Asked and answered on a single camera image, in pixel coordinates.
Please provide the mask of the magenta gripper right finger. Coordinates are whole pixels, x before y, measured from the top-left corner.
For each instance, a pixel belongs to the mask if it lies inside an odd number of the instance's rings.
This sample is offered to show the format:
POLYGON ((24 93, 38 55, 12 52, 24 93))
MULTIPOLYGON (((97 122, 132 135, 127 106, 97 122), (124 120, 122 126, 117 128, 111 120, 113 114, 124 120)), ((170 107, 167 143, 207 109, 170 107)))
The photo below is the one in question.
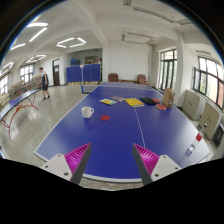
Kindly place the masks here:
POLYGON ((137 164, 143 185, 148 185, 181 170, 181 167, 168 155, 159 156, 137 144, 133 144, 132 154, 137 164))

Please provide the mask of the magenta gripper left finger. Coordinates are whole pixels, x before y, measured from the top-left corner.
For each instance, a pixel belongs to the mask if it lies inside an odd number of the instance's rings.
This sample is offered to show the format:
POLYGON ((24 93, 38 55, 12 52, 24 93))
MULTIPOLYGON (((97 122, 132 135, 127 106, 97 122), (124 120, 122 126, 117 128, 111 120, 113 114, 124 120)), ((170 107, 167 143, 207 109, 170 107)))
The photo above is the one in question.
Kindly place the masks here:
POLYGON ((42 166, 42 169, 79 185, 90 155, 91 144, 87 143, 65 155, 56 154, 42 166))

